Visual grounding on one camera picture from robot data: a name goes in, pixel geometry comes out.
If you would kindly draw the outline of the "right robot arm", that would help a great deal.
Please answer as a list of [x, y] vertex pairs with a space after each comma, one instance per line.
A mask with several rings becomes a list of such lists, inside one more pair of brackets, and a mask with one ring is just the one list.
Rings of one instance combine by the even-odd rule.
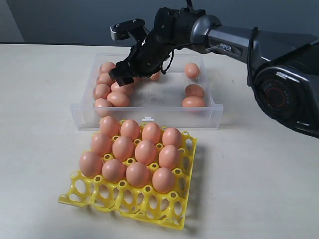
[[261, 110], [295, 132], [319, 136], [319, 39], [292, 34], [224, 26], [191, 6], [163, 7], [151, 31], [141, 19], [112, 25], [113, 40], [133, 38], [127, 58], [110, 76], [119, 85], [162, 70], [165, 60], [183, 48], [200, 54], [231, 57], [247, 66], [247, 84]]

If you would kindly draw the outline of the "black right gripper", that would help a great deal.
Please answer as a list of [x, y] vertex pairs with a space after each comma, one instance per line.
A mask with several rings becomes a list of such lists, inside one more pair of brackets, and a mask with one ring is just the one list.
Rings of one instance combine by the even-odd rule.
[[173, 47], [170, 42], [159, 42], [155, 33], [150, 32], [142, 45], [133, 46], [128, 57], [116, 63], [109, 76], [116, 78], [120, 87], [129, 85], [134, 82], [133, 77], [145, 77], [156, 72]]

